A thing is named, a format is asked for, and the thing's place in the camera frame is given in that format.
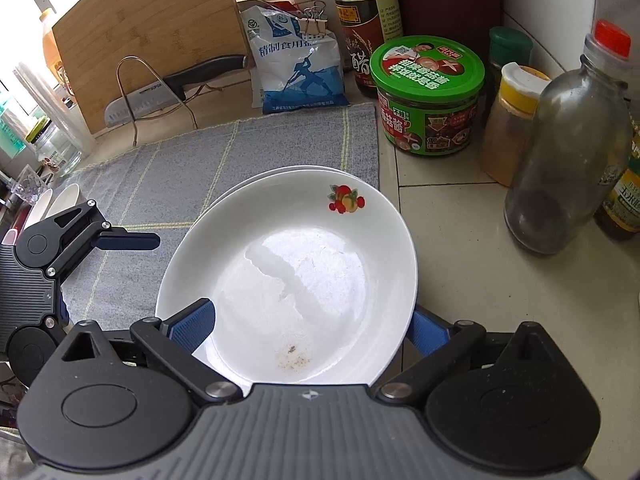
countertop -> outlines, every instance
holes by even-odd
[[[347,96],[366,102],[353,77]],[[251,85],[239,82],[193,100],[198,126],[258,117]],[[190,130],[185,110],[143,121],[139,144]],[[492,332],[542,323],[596,399],[600,434],[587,468],[599,479],[626,479],[640,469],[640,237],[609,240],[591,221],[557,256],[519,248],[502,217],[506,188],[478,165],[482,132],[461,153],[426,159],[396,150],[378,118],[380,189],[401,212],[416,246],[418,302],[451,322],[472,319]],[[98,139],[86,164],[130,149],[132,126]],[[385,376],[416,359],[405,343]]]

cutting board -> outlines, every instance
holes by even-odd
[[[69,84],[92,134],[120,97],[116,67],[145,59],[161,76],[224,54],[247,54],[236,0],[80,0],[53,27]],[[125,92],[153,75],[133,60],[120,69]]]

red bottle cap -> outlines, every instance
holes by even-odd
[[[607,20],[598,20],[593,30],[593,38],[607,50],[625,59],[629,58],[631,37],[617,25]]]

black knife handle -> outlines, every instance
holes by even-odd
[[[207,59],[202,63],[198,63],[195,66],[180,70],[175,74],[168,75],[164,80],[164,84],[167,85],[174,93],[184,101],[186,96],[184,94],[183,87],[190,84],[206,83],[214,78],[217,78],[223,73],[231,72],[232,70],[240,70],[246,68],[247,56],[245,54],[230,54],[229,56],[218,56],[212,59]]]

knife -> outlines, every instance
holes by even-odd
[[[206,83],[231,70],[246,68],[245,54],[231,54],[207,59],[190,68],[180,70],[127,94],[129,105],[136,119],[144,117],[170,105],[177,104],[171,90],[182,100],[186,99],[184,87]],[[111,101],[104,109],[104,123],[108,128],[131,122],[131,116],[123,97]]]

